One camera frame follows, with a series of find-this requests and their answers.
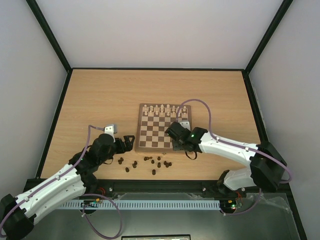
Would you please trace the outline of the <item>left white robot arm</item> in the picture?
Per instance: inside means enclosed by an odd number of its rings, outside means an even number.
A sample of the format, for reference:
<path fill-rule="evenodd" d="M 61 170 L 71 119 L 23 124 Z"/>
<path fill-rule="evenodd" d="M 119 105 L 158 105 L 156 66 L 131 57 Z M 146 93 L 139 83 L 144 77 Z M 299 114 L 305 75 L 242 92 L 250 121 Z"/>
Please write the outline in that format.
<path fill-rule="evenodd" d="M 0 236 L 21 240 L 43 217 L 64 203 L 93 196 L 98 188 L 94 172 L 114 155 L 130 152 L 134 141 L 133 135 L 115 138 L 102 133 L 53 176 L 16 197 L 4 196 L 0 201 Z"/>

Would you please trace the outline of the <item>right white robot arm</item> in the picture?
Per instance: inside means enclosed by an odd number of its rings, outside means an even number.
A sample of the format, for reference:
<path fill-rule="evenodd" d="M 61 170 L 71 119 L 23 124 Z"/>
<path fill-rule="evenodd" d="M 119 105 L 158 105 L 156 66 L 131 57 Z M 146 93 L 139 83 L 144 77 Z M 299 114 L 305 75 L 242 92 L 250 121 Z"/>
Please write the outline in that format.
<path fill-rule="evenodd" d="M 190 130 L 187 121 L 174 121 L 165 133 L 186 154 L 214 154 L 244 166 L 240 170 L 226 170 L 221 174 L 218 191 L 224 196 L 254 186 L 263 191 L 276 192 L 279 185 L 285 182 L 282 177 L 287 170 L 287 163 L 268 141 L 261 144 L 245 143 L 215 135 L 200 127 Z"/>

